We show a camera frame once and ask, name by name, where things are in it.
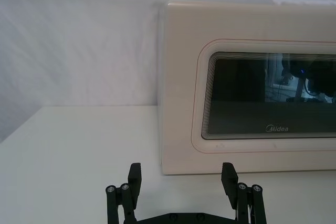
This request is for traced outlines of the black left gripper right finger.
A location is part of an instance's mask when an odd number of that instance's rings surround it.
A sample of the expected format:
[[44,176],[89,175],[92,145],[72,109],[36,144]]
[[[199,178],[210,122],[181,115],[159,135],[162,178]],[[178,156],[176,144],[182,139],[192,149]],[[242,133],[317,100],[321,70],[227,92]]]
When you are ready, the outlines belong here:
[[230,205],[235,210],[235,223],[267,223],[263,188],[260,185],[249,187],[239,182],[232,163],[222,164],[221,181]]

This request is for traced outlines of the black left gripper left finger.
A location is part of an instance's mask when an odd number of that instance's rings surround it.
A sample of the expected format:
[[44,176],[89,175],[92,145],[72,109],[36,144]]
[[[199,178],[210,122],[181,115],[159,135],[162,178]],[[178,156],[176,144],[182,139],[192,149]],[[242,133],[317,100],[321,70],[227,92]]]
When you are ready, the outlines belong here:
[[129,169],[128,181],[120,187],[106,187],[107,223],[119,223],[118,208],[122,206],[124,223],[137,223],[134,215],[142,182],[141,164],[132,163]]

